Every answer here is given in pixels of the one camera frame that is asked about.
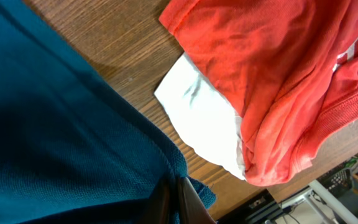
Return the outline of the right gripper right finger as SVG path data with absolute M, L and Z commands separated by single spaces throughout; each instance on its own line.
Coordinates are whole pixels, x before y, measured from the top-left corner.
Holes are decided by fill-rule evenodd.
M 181 224 L 215 224 L 187 177 L 177 179 Z

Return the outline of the blue polo shirt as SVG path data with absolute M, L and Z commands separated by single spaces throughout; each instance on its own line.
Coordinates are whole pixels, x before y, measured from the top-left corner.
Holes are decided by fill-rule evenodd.
M 0 223 L 135 223 L 176 145 L 21 1 L 0 1 Z

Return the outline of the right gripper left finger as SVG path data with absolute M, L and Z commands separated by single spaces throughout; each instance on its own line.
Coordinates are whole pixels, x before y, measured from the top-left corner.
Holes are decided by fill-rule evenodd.
M 171 189 L 167 179 L 159 180 L 136 224 L 169 224 Z

